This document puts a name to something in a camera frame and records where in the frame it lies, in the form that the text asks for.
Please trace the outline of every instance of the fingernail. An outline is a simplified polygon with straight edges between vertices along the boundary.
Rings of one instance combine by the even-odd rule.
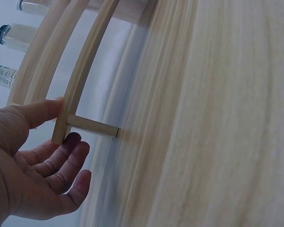
[[[63,96],[59,96],[59,97],[55,98],[55,100],[56,101],[61,101],[61,100],[63,100],[63,98],[64,98]]]

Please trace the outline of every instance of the bottle label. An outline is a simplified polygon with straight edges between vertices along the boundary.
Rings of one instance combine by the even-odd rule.
[[[16,72],[16,70],[6,68],[0,65],[0,85],[3,85],[5,87],[11,87]]]

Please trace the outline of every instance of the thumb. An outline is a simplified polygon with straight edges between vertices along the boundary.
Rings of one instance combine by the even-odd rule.
[[[63,100],[44,100],[0,109],[0,148],[14,156],[27,140],[29,130],[56,118]]]

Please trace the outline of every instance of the finger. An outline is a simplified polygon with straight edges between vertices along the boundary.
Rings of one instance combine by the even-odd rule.
[[[26,120],[29,129],[34,129],[56,117],[62,108],[63,100],[43,100],[25,106],[14,106]]]
[[[83,167],[88,154],[88,143],[80,142],[61,169],[57,173],[46,178],[48,185],[56,194],[63,194],[69,190],[79,171]]]
[[[14,156],[14,161],[17,164],[17,166],[22,170],[22,172],[25,173],[28,168],[28,164],[25,158],[23,157],[23,155],[21,155],[20,153],[17,153]]]
[[[27,163],[33,166],[47,160],[58,148],[59,145],[48,140],[35,149],[20,151],[20,153],[26,159]]]
[[[58,116],[63,100],[44,100],[0,109],[0,148],[12,157],[27,140],[29,129]]]
[[[67,195],[60,195],[62,214],[69,214],[76,211],[89,192],[89,185],[91,180],[91,172],[83,170],[79,173],[75,180],[73,188]]]
[[[63,166],[80,141],[81,136],[79,134],[70,133],[64,143],[59,146],[47,161],[34,165],[33,168],[44,178],[55,174]]]

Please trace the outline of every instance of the white background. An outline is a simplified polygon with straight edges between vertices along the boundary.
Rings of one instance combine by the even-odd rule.
[[[16,0],[0,0],[0,26],[3,24],[18,23],[38,27],[42,17],[28,15],[16,11]],[[87,34],[95,20],[96,13],[85,11],[79,21],[67,48],[58,65],[50,91],[49,99],[62,96],[65,92],[72,69],[78,58],[80,50],[86,39]],[[117,19],[112,19],[109,28],[102,41],[88,81],[79,104],[77,115],[90,118],[92,120],[102,121],[104,109],[107,105],[107,99],[115,76],[115,71],[120,61],[120,56],[129,35],[132,25]],[[24,53],[8,49],[0,45],[0,64],[18,69]],[[9,96],[9,89],[0,87],[0,108],[6,105]],[[23,149],[30,149],[44,142],[51,137],[54,122],[48,122],[37,130],[33,130],[23,146]],[[91,145],[91,152],[83,168],[89,168],[92,151],[96,143],[97,136],[90,133],[80,132],[82,139]],[[35,221],[18,217],[9,217],[3,227],[75,227],[78,226],[80,210],[70,215],[53,218],[48,221]]]

